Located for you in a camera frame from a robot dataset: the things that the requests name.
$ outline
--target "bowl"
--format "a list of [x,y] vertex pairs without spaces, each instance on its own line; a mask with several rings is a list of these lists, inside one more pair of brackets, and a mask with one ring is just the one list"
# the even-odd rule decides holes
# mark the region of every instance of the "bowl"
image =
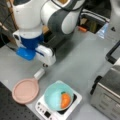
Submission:
[[[64,109],[61,108],[61,96],[67,93],[70,96],[70,103]],[[56,82],[50,85],[44,94],[44,100],[47,106],[54,111],[62,111],[67,109],[73,102],[73,90],[70,86],[63,82]]]

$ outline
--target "pink plate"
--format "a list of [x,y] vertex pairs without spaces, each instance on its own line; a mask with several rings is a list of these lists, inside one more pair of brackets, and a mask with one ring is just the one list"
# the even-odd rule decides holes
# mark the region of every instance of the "pink plate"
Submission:
[[24,79],[15,85],[12,91],[12,97],[20,104],[27,104],[36,98],[38,92],[38,80],[35,78]]

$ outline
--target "gray table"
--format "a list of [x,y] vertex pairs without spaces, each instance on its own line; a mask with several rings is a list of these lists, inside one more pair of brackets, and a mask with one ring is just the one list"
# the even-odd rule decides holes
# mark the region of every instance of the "gray table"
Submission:
[[[108,40],[90,32],[81,33],[76,29],[71,39],[57,52],[57,62],[46,69],[45,76],[39,82],[38,97],[27,106],[40,117],[35,111],[36,101],[50,84],[62,80],[83,97],[81,108],[75,118],[73,116],[73,120],[108,120],[90,105],[89,92],[95,78],[104,75],[112,66],[105,60],[105,55],[112,46],[113,43]],[[41,67],[42,63],[38,60],[29,62],[7,47],[0,49],[0,80],[10,90],[21,79],[33,77]]]

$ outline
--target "cable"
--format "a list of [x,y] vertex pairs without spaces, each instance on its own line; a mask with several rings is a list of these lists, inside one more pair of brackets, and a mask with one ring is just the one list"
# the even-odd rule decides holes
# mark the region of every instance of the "cable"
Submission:
[[91,13],[91,12],[88,12],[88,11],[85,11],[85,12],[83,11],[82,13],[89,13],[89,14],[95,15],[96,17],[99,17],[99,18],[101,18],[102,20],[104,20],[105,23],[108,22],[105,18],[103,18],[103,17],[101,17],[101,16],[99,16],[99,15],[96,15],[95,13]]
[[79,10],[83,5],[80,5],[78,8],[76,8],[76,9],[68,9],[68,8],[63,8],[63,7],[61,7],[60,5],[58,5],[54,0],[51,0],[55,5],[57,5],[58,7],[60,7],[62,10],[64,10],[64,11],[67,11],[67,12],[71,12],[71,11],[77,11],[77,10]]
[[10,14],[4,19],[4,21],[2,22],[1,30],[0,30],[0,37],[1,37],[1,40],[2,40],[2,42],[4,43],[4,45],[6,45],[9,49],[11,49],[11,50],[13,50],[13,51],[16,52],[16,49],[15,49],[15,48],[12,48],[12,47],[10,47],[9,45],[7,45],[7,43],[4,41],[3,36],[2,36],[2,30],[3,30],[2,27],[3,27],[4,23],[6,22],[6,20],[7,20],[12,14],[13,14],[13,12],[10,13]]

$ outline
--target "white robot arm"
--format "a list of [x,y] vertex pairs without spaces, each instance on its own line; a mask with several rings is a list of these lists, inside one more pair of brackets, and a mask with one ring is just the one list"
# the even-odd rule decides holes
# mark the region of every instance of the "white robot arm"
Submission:
[[47,25],[58,36],[72,33],[84,3],[85,0],[67,0],[65,4],[58,0],[14,0],[13,12],[19,28],[13,33],[20,47],[17,54],[28,60],[36,56],[47,65],[54,64],[54,52],[42,45],[42,26]]

